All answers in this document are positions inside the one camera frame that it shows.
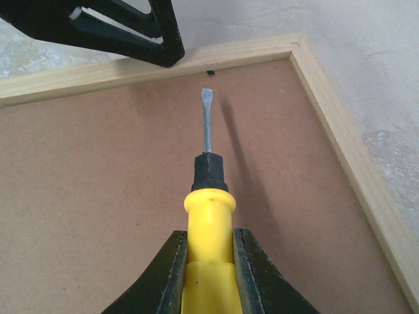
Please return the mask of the wooden photo frame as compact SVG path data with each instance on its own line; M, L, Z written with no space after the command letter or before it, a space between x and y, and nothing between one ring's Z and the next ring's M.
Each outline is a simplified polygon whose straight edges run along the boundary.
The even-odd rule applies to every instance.
M174 230L213 147L249 228L322 313L417 313L418 245L301 35L1 79L1 312L99 313Z

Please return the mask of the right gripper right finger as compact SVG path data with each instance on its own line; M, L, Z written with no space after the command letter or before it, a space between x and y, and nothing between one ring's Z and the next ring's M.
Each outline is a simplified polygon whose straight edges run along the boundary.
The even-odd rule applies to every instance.
M319 313L278 271L250 230L235 228L233 244L243 313Z

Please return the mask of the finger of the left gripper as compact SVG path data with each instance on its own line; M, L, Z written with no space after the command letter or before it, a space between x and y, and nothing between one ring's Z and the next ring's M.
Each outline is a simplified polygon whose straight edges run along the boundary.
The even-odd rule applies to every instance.
M1 19L33 39L169 68L185 55L172 2L149 5L144 13L124 1L2 1Z

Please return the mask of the yellow handled screwdriver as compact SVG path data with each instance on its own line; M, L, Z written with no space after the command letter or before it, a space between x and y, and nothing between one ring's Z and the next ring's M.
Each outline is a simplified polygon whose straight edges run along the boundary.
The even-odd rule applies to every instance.
M225 183L222 156L212 150L213 91L202 89L203 152L194 159L194 180L184 201L188 214L187 264L182 313L241 313L233 255L236 201Z

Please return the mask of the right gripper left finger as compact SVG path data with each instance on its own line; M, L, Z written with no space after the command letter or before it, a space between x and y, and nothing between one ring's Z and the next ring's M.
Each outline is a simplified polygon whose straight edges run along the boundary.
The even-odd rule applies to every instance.
M180 313L187 232L174 231L140 277L104 313Z

